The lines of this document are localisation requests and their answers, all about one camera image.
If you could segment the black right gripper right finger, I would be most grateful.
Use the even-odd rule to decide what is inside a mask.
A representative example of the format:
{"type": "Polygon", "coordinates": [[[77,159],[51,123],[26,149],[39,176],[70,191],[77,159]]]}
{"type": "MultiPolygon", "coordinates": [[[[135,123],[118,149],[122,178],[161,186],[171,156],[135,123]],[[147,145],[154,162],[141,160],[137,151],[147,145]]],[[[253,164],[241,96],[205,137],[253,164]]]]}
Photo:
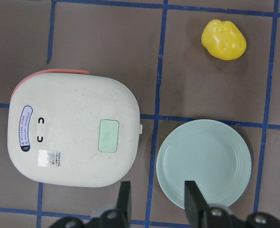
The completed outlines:
{"type": "Polygon", "coordinates": [[[184,195],[184,208],[190,226],[201,228],[204,211],[208,209],[208,204],[195,181],[185,181],[184,195]]]}

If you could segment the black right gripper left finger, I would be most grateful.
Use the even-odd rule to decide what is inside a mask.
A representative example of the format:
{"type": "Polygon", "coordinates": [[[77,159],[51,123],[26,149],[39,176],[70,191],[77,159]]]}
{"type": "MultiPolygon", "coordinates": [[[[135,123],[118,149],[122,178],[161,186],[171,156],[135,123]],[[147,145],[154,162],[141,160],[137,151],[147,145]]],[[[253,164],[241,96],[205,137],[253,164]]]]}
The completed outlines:
{"type": "Polygon", "coordinates": [[[131,182],[122,181],[116,203],[116,211],[122,228],[129,228],[131,225],[131,182]]]}

